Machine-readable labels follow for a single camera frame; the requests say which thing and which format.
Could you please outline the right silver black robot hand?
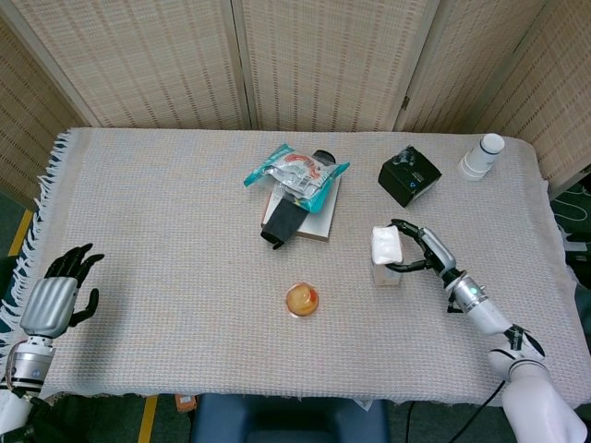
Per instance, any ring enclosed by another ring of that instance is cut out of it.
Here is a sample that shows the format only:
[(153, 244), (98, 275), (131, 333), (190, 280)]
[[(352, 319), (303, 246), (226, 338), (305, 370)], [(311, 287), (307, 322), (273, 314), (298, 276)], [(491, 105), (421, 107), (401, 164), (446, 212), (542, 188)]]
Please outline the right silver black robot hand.
[(410, 264), (386, 264), (387, 269), (398, 273), (433, 269), (440, 278), (446, 272), (455, 269), (456, 259), (454, 255), (429, 228), (417, 227), (402, 219), (392, 219), (389, 227), (392, 226), (396, 227), (400, 233), (412, 238), (423, 251), (424, 258)]

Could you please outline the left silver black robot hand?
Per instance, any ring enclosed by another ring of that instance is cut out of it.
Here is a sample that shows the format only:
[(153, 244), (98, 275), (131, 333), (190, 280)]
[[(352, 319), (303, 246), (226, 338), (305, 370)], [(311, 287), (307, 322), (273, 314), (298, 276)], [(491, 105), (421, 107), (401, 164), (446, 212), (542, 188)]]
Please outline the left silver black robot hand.
[(100, 300), (98, 288), (90, 291), (87, 306), (75, 311), (79, 289), (92, 266), (104, 258), (104, 254), (87, 257), (91, 249), (92, 243), (70, 249), (36, 282), (20, 320), (26, 335), (54, 340), (94, 316)]

